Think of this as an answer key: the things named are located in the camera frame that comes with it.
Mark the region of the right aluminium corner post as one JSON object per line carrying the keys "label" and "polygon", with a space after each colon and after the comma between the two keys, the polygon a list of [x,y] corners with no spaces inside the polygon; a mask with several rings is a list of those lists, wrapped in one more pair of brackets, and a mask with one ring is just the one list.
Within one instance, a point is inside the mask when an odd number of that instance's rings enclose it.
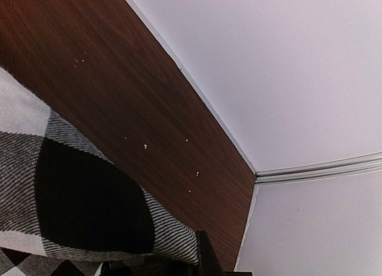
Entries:
{"label": "right aluminium corner post", "polygon": [[381,152],[315,165],[258,171],[255,173],[255,183],[271,184],[305,181],[374,169],[381,169]]}

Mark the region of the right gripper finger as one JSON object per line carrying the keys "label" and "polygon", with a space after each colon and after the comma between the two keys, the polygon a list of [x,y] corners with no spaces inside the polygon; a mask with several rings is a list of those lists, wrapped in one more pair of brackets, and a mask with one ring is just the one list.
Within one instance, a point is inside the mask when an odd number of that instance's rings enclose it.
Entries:
{"label": "right gripper finger", "polygon": [[198,267],[196,275],[221,276],[224,271],[218,261],[206,231],[196,233],[198,239]]}

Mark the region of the black white checkered shirt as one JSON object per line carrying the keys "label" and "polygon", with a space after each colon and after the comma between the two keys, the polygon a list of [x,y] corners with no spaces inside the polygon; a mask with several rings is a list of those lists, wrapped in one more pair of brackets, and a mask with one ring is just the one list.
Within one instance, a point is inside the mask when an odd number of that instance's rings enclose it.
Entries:
{"label": "black white checkered shirt", "polygon": [[194,230],[1,71],[1,274],[186,275]]}

